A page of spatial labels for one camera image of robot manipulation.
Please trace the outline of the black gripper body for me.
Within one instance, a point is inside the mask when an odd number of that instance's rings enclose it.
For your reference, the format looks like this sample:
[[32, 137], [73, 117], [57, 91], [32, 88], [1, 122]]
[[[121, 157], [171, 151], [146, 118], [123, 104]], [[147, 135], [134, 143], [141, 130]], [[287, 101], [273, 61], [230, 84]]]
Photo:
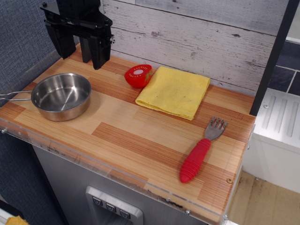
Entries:
[[55, 31], [67, 32], [81, 38], [99, 38], [102, 45], [110, 45], [112, 20], [100, 12], [99, 0], [44, 1], [40, 6], [45, 22]]

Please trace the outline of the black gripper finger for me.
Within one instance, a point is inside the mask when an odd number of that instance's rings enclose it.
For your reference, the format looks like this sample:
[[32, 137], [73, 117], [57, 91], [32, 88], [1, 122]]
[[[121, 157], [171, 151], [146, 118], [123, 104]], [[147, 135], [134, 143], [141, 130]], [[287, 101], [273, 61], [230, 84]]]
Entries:
[[100, 69], [107, 61], [110, 60], [112, 43], [113, 35], [109, 37], [90, 37], [90, 53], [95, 70]]
[[60, 57], [66, 59], [75, 51], [75, 42], [72, 34], [60, 27], [46, 23], [47, 32]]

